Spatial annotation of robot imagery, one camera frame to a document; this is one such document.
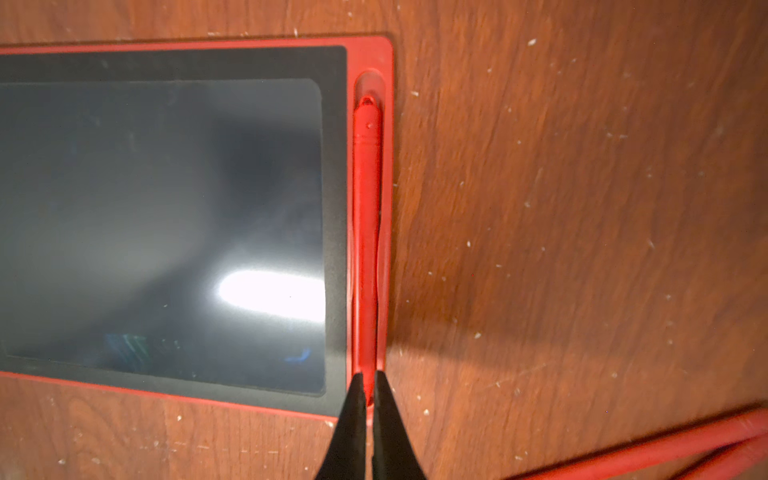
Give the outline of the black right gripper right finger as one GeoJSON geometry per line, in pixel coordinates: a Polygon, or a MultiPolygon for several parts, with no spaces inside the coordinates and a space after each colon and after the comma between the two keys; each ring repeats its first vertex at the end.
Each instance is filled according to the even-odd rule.
{"type": "Polygon", "coordinates": [[[426,476],[416,458],[386,374],[375,374],[372,474],[374,480],[426,476]]]}

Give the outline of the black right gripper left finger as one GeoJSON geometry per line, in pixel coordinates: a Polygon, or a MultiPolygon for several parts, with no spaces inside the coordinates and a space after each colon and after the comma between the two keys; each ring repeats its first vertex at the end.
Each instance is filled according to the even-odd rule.
{"type": "Polygon", "coordinates": [[[363,374],[358,372],[352,377],[332,439],[315,479],[364,479],[366,431],[367,398],[363,374]]]}

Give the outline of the red tablet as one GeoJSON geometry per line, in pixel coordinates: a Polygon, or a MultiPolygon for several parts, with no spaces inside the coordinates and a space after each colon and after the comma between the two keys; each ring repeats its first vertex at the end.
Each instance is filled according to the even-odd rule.
{"type": "Polygon", "coordinates": [[[1,51],[1,372],[333,418],[356,362],[353,115],[384,36],[1,51]]]}

